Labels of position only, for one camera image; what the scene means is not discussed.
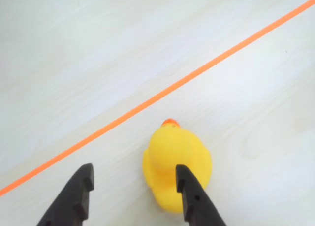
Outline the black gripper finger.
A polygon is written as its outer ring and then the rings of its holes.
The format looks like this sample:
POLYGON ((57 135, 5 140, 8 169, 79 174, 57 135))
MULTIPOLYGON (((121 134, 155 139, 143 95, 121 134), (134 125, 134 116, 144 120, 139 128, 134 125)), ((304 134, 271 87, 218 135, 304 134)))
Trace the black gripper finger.
POLYGON ((90 192, 94 190, 94 167, 82 165, 49 206, 39 226, 81 226, 89 217, 90 192))
POLYGON ((225 225, 198 179, 185 165, 176 166, 176 186, 182 195, 184 220, 190 226, 225 225))

